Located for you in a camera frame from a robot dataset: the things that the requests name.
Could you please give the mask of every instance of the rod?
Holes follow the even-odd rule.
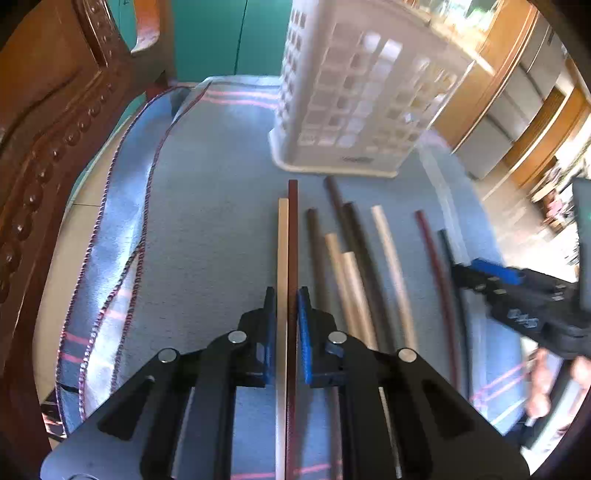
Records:
[[[421,231],[421,234],[423,236],[425,248],[427,249],[429,261],[431,263],[431,271],[433,273],[435,284],[437,286],[437,292],[439,294],[441,313],[443,315],[443,323],[445,325],[445,330],[447,333],[447,343],[449,346],[450,366],[452,371],[452,385],[456,390],[458,390],[459,366],[457,364],[456,335],[454,328],[452,303],[449,298],[449,292],[447,291],[447,286],[443,277],[443,269],[441,268],[441,262],[439,261],[439,256],[437,255],[437,250],[435,248],[435,243],[433,241],[431,229],[429,228],[429,225],[427,223],[427,218],[425,217],[425,214],[422,210],[416,211],[415,217],[417,219],[419,230]]]

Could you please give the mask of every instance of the tiled floor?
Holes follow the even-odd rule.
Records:
[[[40,400],[45,399],[54,387],[61,327],[99,213],[111,159],[130,121],[128,119],[121,125],[95,158],[61,225],[33,340],[35,384]]]

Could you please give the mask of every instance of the stick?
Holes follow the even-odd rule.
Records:
[[[369,305],[363,290],[363,283],[359,275],[359,268],[355,260],[353,252],[346,252],[343,254],[343,265],[345,267],[345,275],[347,277],[350,292],[353,296],[354,305],[356,307],[357,318],[359,320],[359,328],[361,330],[361,340],[368,348],[372,350],[378,349],[378,341],[375,336],[375,329],[371,322],[371,314],[369,312]]]
[[[279,199],[277,232],[277,347],[275,389],[275,478],[285,478],[285,450],[287,448],[287,270],[289,200]]]
[[[394,336],[389,324],[383,289],[378,280],[355,205],[352,203],[343,205],[339,188],[333,177],[326,177],[324,186],[329,194],[336,219],[345,238],[346,249],[355,254],[361,281],[367,295],[369,311],[379,338],[380,350],[386,353],[394,353]]]
[[[297,382],[297,291],[298,291],[298,193],[297,180],[288,183],[288,272],[287,272],[287,436],[285,442],[285,478],[295,473],[296,382]]]
[[[447,332],[447,343],[449,345],[450,365],[452,367],[452,385],[456,390],[458,390],[459,366],[457,364],[456,332],[454,328],[452,304],[443,277],[443,269],[441,268],[441,262],[439,261],[439,256],[437,255],[435,243],[433,242],[433,236],[431,235],[431,229],[429,228],[427,219],[425,218],[425,214],[422,210],[418,210],[415,212],[415,216],[417,218],[418,227],[421,233],[423,234],[423,241],[425,243],[425,247],[427,248],[429,261],[431,262],[431,270],[433,272],[433,277],[435,279],[435,284],[437,285],[437,291],[439,293],[441,313],[443,315],[443,322],[445,324]]]
[[[311,208],[306,212],[306,223],[308,225],[308,239],[314,276],[314,308],[328,312],[328,292],[324,274],[324,245],[320,234],[318,210]]]
[[[390,271],[390,279],[396,291],[396,298],[398,301],[398,310],[400,311],[400,322],[404,331],[405,346],[418,351],[417,335],[414,331],[413,311],[411,310],[410,300],[408,299],[408,292],[406,283],[402,276],[402,268],[400,267],[400,260],[396,253],[392,232],[388,225],[388,219],[384,214],[384,209],[381,205],[375,205],[371,209],[374,216],[375,226],[378,229],[382,246],[384,247],[384,254],[386,255],[386,262]]]
[[[447,237],[447,232],[445,230],[439,230],[439,238],[441,238],[441,242],[443,244],[443,251],[447,257],[447,261],[449,263],[450,269],[452,268],[455,260],[453,258],[452,247],[449,243],[449,238]],[[452,290],[453,290],[453,297],[456,301],[456,310],[458,319],[460,320],[460,328],[462,330],[462,336],[464,338],[464,362],[466,366],[466,386],[467,386],[467,395],[466,398],[469,400],[474,395],[474,387],[472,385],[472,341],[469,336],[468,331],[468,320],[466,318],[466,302],[464,301],[464,297],[460,288],[456,285],[452,278]]]
[[[345,269],[343,268],[343,257],[340,252],[339,237],[336,233],[329,233],[324,237],[326,246],[329,250],[330,262],[335,275],[336,286],[339,291],[340,304],[343,309],[343,316],[347,325],[347,331],[350,335],[361,338],[361,330],[355,319],[355,307],[352,302],[352,296],[349,293],[349,286],[345,276]]]
[[[358,263],[359,273],[365,288],[365,294],[368,299],[369,311],[374,321],[374,329],[379,339],[379,350],[386,353],[394,353],[395,342],[394,334],[390,328],[388,308],[384,299],[384,289],[369,250],[368,242],[365,238],[363,227],[359,220],[359,214],[352,202],[343,205],[343,215],[345,216],[349,228],[354,237],[355,258]]]

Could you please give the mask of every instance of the red rod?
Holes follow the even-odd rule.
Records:
[[[425,247],[427,248],[429,261],[431,262],[431,270],[433,272],[435,283],[437,284],[439,302],[441,305],[441,311],[443,312],[443,321],[445,323],[447,332],[447,343],[449,344],[450,365],[452,366],[452,385],[456,390],[458,390],[459,366],[456,353],[456,329],[454,326],[450,294],[445,283],[443,269],[441,267],[441,262],[439,261],[439,256],[437,255],[437,249],[435,248],[435,243],[433,242],[433,235],[431,234],[431,229],[427,223],[427,218],[425,217],[425,214],[422,210],[416,211],[415,216],[417,218],[418,227],[423,234],[423,241],[425,243]]]
[[[294,478],[296,466],[297,292],[298,292],[298,194],[297,180],[288,183],[290,201],[287,240],[287,418],[285,478]]]

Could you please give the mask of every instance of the teal wall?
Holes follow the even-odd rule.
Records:
[[[279,75],[291,0],[170,0],[177,78]],[[129,48],[136,40],[133,0],[108,0]]]

